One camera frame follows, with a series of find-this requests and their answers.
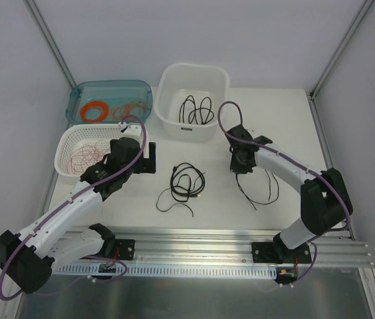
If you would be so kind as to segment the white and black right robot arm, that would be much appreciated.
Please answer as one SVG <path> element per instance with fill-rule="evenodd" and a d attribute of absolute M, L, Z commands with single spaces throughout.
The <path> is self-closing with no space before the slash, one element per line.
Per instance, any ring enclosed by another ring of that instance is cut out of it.
<path fill-rule="evenodd" d="M 230 144 L 233 173 L 247 174 L 259 167 L 282 179 L 300 195 L 299 218 L 275 235 L 272 242 L 254 245 L 253 257 L 258 263 L 290 263 L 307 243 L 341 222 L 350 222 L 353 207 L 337 169 L 309 169 L 281 152 L 269 138 L 253 138 L 241 124 L 225 135 Z"/>

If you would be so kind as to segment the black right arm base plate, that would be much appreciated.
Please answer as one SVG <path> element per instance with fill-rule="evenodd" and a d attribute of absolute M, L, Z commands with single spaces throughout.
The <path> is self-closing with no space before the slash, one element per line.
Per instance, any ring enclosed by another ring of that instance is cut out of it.
<path fill-rule="evenodd" d="M 254 263 L 258 264 L 311 264 L 312 258 L 309 246 L 300 245 L 296 249 L 277 251 L 273 242 L 252 242 L 251 253 Z"/>

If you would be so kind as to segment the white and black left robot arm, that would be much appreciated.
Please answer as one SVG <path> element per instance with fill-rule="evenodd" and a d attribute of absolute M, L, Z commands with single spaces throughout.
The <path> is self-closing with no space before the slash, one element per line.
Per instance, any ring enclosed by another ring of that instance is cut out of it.
<path fill-rule="evenodd" d="M 78 259 L 116 261 L 118 253 L 114 233 L 96 223 L 81 234 L 62 240 L 81 217 L 102 209 L 104 202 L 119 191 L 132 174 L 156 172 L 156 143 L 133 138 L 110 141 L 110 153 L 88 167 L 70 193 L 54 208 L 21 229 L 0 235 L 0 299 L 3 282 L 9 277 L 20 292 L 31 294 L 63 266 Z"/>

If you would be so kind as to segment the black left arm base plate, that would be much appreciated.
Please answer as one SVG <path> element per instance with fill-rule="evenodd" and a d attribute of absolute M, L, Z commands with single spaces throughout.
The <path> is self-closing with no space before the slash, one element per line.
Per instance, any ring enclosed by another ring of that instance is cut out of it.
<path fill-rule="evenodd" d="M 102 248 L 94 256 L 132 261 L 134 259 L 135 243 L 134 239 L 111 239 L 105 241 Z"/>

